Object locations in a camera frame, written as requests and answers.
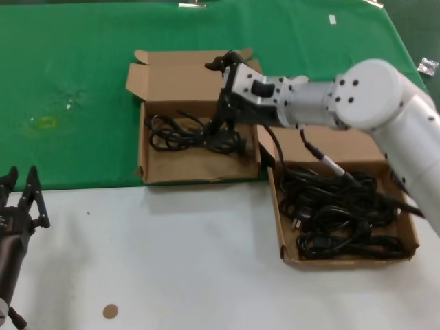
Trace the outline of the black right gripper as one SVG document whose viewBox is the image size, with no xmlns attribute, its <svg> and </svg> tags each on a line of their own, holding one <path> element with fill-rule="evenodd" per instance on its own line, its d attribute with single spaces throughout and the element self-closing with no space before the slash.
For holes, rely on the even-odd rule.
<svg viewBox="0 0 440 330">
<path fill-rule="evenodd" d="M 248 63 L 240 53 L 230 50 L 222 56 L 215 57 L 204 67 L 225 74 L 227 68 L 236 73 L 240 64 Z M 206 144 L 220 146 L 235 141 L 236 124 L 279 127 L 277 105 L 261 103 L 260 98 L 248 89 L 240 92 L 222 89 L 216 112 L 205 128 Z"/>
</svg>

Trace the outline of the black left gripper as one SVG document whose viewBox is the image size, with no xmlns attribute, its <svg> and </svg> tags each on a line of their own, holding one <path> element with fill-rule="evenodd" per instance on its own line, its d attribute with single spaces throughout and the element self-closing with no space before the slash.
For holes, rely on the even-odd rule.
<svg viewBox="0 0 440 330">
<path fill-rule="evenodd" d="M 31 237 L 35 228 L 49 228 L 50 220 L 44 202 L 37 168 L 32 166 L 27 175 L 25 188 L 18 206 L 6 206 L 10 193 L 18 179 L 18 169 L 12 166 L 7 175 L 0 178 L 1 241 L 10 237 Z M 36 204 L 38 217 L 32 219 L 30 209 Z"/>
</svg>

